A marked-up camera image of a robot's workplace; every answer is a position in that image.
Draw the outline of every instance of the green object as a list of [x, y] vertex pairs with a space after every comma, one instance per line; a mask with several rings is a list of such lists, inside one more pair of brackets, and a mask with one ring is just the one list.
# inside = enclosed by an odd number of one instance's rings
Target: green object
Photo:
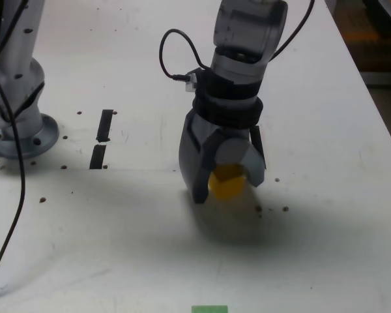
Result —
[[191, 313], [227, 313], [225, 305], [197, 305], [191, 308]]

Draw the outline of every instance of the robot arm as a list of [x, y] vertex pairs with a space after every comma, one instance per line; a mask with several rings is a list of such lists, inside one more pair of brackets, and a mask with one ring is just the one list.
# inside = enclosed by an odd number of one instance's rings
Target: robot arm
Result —
[[210, 69], [189, 73], [195, 91], [179, 151], [185, 183], [196, 203], [211, 190], [227, 199], [264, 181], [258, 98], [268, 62], [280, 42], [288, 6], [282, 0], [223, 0], [214, 30]]
[[[0, 10], [0, 44], [21, 1], [0, 1], [3, 5]], [[51, 117], [42, 115], [38, 108], [45, 75], [38, 61], [33, 59], [33, 50], [44, 3], [45, 0], [29, 1], [0, 56], [0, 84], [15, 116], [24, 158], [35, 157], [47, 151], [59, 135], [56, 122]], [[0, 157], [18, 157], [14, 140], [0, 96]]]

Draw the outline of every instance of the yellow block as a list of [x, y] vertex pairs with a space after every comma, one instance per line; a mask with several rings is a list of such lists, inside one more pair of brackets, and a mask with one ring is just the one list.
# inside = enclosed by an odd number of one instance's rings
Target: yellow block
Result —
[[242, 166], [221, 165], [212, 172], [209, 186], [218, 200], [229, 200], [242, 192], [244, 181]]

